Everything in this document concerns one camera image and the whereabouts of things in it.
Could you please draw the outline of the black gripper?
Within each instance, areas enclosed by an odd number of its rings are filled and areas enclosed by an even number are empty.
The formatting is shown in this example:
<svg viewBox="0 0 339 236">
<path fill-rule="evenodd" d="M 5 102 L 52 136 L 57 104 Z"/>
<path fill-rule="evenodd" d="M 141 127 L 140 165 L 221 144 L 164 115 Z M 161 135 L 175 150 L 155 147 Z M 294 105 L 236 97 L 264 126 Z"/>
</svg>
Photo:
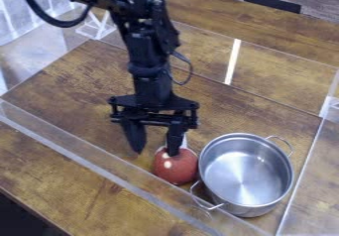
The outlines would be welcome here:
<svg viewBox="0 0 339 236">
<path fill-rule="evenodd" d="M 168 127 L 167 154 L 179 155 L 187 129 L 196 129 L 199 124 L 199 103 L 169 95 L 163 105 L 137 104 L 135 95 L 112 96 L 108 99 L 112 108 L 111 121 L 123 127 L 131 149 L 140 154 L 147 141 L 145 127 Z"/>
</svg>

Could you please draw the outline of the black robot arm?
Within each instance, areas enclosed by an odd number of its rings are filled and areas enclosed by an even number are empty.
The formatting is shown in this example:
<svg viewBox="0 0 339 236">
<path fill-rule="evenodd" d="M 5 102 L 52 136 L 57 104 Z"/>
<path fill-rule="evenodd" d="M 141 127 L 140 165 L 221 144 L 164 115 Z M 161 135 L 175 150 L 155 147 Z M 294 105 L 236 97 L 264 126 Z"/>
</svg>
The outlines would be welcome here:
<svg viewBox="0 0 339 236">
<path fill-rule="evenodd" d="M 169 58 L 180 55 L 180 41 L 165 0 L 73 1 L 109 12 L 128 51 L 135 93 L 109 98 L 111 120 L 120 124 L 135 152 L 141 152 L 147 143 L 145 127 L 167 127 L 167 153 L 176 156 L 185 132 L 197 127 L 199 103 L 172 90 L 176 80 Z"/>
</svg>

